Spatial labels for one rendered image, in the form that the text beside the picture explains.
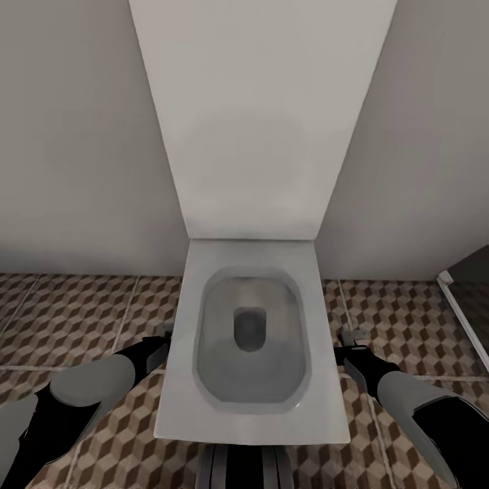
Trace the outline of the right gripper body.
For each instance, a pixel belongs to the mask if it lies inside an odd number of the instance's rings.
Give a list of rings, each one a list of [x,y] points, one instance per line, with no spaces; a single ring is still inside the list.
[[[346,356],[346,352],[348,352],[349,347],[354,348],[355,346],[345,346],[345,347],[337,347],[333,348],[335,350],[336,357],[336,365],[344,365],[344,357]]]

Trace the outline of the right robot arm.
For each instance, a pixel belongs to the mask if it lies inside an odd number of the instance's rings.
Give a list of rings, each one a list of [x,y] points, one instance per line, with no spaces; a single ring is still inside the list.
[[[356,340],[365,329],[343,331],[336,365],[386,410],[425,462],[452,489],[489,489],[489,416],[452,391],[427,384]]]

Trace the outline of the robot trunk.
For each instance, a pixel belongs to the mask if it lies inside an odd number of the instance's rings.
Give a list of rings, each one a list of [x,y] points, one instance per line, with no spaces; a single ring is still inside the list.
[[[206,443],[195,489],[294,489],[284,445]]]

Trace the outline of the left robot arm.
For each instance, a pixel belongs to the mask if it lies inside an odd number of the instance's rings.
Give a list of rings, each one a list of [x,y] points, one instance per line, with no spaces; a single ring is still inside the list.
[[[142,379],[168,359],[173,324],[104,359],[58,372],[37,393],[0,410],[0,489],[25,489],[39,470],[81,443]]]

